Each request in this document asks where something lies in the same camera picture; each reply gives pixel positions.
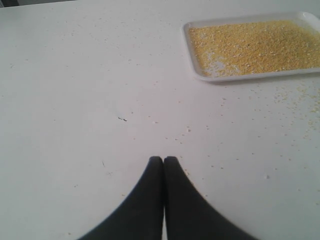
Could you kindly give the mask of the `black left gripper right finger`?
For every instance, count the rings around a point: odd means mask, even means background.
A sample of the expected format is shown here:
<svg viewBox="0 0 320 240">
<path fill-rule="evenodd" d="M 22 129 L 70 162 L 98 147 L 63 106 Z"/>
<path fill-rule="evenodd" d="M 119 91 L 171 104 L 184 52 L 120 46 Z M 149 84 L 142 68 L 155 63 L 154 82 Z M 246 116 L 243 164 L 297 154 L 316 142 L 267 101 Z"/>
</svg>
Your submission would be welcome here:
<svg viewBox="0 0 320 240">
<path fill-rule="evenodd" d="M 169 240 L 251 240 L 216 211 L 188 179 L 178 159 L 164 159 L 165 225 Z"/>
</svg>

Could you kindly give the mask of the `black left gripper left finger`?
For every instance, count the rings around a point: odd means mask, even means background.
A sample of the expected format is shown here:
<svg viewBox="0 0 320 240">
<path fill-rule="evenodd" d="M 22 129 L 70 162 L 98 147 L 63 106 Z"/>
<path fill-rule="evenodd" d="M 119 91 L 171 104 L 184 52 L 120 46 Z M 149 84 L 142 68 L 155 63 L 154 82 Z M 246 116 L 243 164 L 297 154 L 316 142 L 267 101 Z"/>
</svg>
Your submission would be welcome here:
<svg viewBox="0 0 320 240">
<path fill-rule="evenodd" d="M 164 164 L 152 156 L 130 194 L 82 240 L 161 240 L 164 220 Z"/>
</svg>

